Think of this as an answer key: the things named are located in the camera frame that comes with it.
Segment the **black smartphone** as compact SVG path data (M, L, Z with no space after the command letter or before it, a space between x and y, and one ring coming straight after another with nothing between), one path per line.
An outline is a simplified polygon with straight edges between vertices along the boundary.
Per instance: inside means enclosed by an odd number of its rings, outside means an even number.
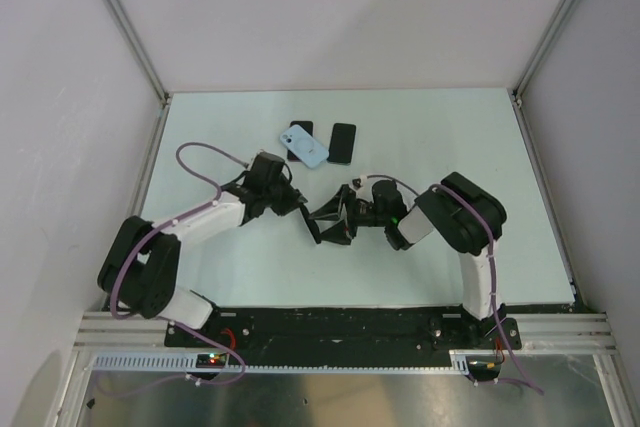
M354 124L335 123L332 127L327 161L331 164L350 165L356 139Z

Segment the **black phone case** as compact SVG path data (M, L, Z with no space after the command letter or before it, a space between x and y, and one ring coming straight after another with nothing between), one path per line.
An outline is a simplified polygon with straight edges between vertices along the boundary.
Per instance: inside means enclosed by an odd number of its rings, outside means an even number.
M313 219L311 218L311 216L310 216L310 219L309 219L309 220L305 220L305 219L303 218L303 221L304 221L304 223L305 223L305 225L306 225L307 229L309 230L309 232L310 232L310 234L311 234L311 236L312 236L312 238L313 238L314 242L315 242L317 245L319 245L319 244L322 242L322 239L321 239L320 229L319 229L319 227L318 227L318 225L317 225L316 221L315 221L315 220L313 220Z

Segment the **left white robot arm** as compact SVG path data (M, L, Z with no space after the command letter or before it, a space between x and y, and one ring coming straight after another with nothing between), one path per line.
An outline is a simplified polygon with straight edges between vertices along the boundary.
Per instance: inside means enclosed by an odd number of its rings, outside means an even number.
M303 194L280 175L267 183L252 184L248 178L228 183L212 199L163 221L127 218L98 275L98 286L109 295L111 315L118 320L139 315L181 323L197 344L214 344L222 323L212 315L212 301L178 285L181 255L267 209L286 216L306 203Z

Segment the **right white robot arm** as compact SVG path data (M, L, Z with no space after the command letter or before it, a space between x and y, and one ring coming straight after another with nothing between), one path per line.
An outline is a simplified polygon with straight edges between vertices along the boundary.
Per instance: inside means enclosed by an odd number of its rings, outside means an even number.
M347 246L361 228L382 228L396 251L406 251L433 232L459 255L463 280L464 340L486 347L498 335L492 317L500 306L495 249L507 220L503 205L458 172L405 203L393 177L372 174L340 186L336 194L303 218L316 243Z

